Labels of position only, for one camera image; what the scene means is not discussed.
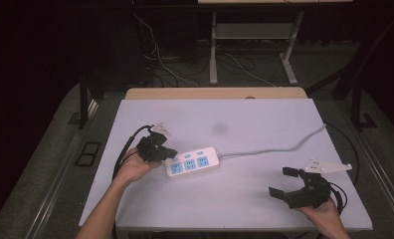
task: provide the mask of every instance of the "power outlet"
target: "power outlet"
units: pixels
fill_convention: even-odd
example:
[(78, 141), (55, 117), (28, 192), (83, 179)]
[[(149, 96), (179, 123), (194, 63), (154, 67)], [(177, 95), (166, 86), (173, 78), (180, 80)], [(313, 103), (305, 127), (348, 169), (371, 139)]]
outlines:
[(173, 178), (214, 169), (219, 166), (219, 158), (213, 147), (205, 147), (179, 153), (165, 160), (166, 174)]

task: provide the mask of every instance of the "desk leg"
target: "desk leg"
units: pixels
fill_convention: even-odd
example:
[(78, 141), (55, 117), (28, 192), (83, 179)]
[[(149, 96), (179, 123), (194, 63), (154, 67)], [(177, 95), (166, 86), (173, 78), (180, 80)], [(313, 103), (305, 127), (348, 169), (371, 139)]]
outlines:
[(299, 26), (302, 21), (303, 11), (298, 12), (296, 15), (296, 19), (294, 25), (291, 27), (290, 30), (290, 38), (288, 42), (288, 47), (284, 53), (280, 53), (282, 65), (284, 66), (285, 72), (287, 73), (288, 80), (290, 81), (291, 85), (296, 85), (296, 75), (294, 74), (294, 70), (291, 67), (290, 63), (290, 56), (291, 51), (293, 50), (294, 44), (296, 43), (296, 36), (298, 35)]
[(216, 68), (216, 12), (213, 12), (212, 19), (212, 41), (210, 48), (210, 86), (218, 85), (218, 71)]

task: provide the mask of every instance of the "forearm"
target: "forearm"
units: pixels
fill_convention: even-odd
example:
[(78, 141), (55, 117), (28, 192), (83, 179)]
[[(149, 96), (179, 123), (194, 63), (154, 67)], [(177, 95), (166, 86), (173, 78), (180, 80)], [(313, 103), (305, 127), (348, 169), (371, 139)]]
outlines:
[(127, 184), (114, 181), (92, 211), (76, 238), (110, 238), (116, 210)]

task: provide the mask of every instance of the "gray cable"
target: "gray cable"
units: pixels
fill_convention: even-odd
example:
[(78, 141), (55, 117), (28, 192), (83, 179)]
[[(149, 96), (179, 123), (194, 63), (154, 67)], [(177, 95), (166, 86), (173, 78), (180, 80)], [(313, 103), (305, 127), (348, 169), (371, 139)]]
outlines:
[(261, 154), (261, 153), (266, 153), (266, 152), (275, 152), (275, 151), (294, 151), (302, 147), (302, 145), (313, 135), (321, 132), (324, 130), (326, 127), (326, 124), (324, 123), (319, 129), (316, 131), (311, 132), (309, 135), (305, 136), (299, 143), (297, 143), (295, 146), (292, 147), (285, 147), (285, 148), (268, 148), (268, 149), (263, 149), (263, 150), (257, 150), (257, 151), (246, 151), (246, 152), (230, 152), (230, 153), (222, 153), (218, 154), (219, 158), (222, 157), (229, 157), (229, 156), (245, 156), (245, 155), (256, 155), (256, 154)]

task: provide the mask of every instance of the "gray carpet floor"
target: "gray carpet floor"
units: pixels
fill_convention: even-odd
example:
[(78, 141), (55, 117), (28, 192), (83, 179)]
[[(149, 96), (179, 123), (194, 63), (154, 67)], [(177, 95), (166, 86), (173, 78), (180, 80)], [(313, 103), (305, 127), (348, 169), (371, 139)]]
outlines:
[[(287, 77), (278, 53), (284, 43), (267, 42), (263, 46), (229, 45), (218, 47), (218, 87), (268, 87), (269, 81), (277, 87), (287, 87)], [(304, 44), (296, 45), (291, 63), (298, 79), (298, 86), (307, 88), (341, 69), (352, 58), (357, 44)], [(256, 79), (243, 72), (234, 56)], [(194, 62), (166, 60), (166, 65), (175, 74), (183, 74), (179, 87), (210, 87), (208, 78), (208, 52)], [(170, 87), (176, 82), (166, 73), (158, 70), (149, 87)], [(360, 138), (372, 148), (394, 185), (394, 127), (386, 115), (378, 109), (367, 94), (362, 96), (362, 112), (372, 116), (377, 127), (357, 131), (349, 121), (350, 98), (335, 101), (330, 93), (334, 83), (329, 84), (310, 97), (318, 108), (323, 120), (329, 123), (327, 130), (335, 144), (342, 162), (356, 165), (355, 153), (359, 155), (359, 178), (355, 185), (372, 221), (374, 230), (351, 232), (352, 238), (394, 238), (394, 208), (386, 197), (368, 163), (368, 153)], [(113, 119), (125, 92), (108, 91), (102, 100), (96, 101), (95, 110), (84, 129), (72, 124), (73, 117), (80, 110), (79, 87), (73, 88), (62, 101), (54, 120), (41, 143), (38, 145), (17, 186), (0, 213), (0, 238), (74, 238), (79, 230), (78, 223), (86, 203), (89, 190), (99, 166)], [(91, 167), (78, 167), (74, 162), (88, 142), (99, 142), (100, 147), (95, 163)], [(355, 177), (355, 170), (348, 172)], [(301, 232), (286, 233), (297, 238)], [(309, 232), (302, 238), (315, 238), (316, 232)], [(121, 235), (121, 238), (150, 238), (150, 234)], [(269, 238), (268, 234), (240, 234), (240, 238)]]

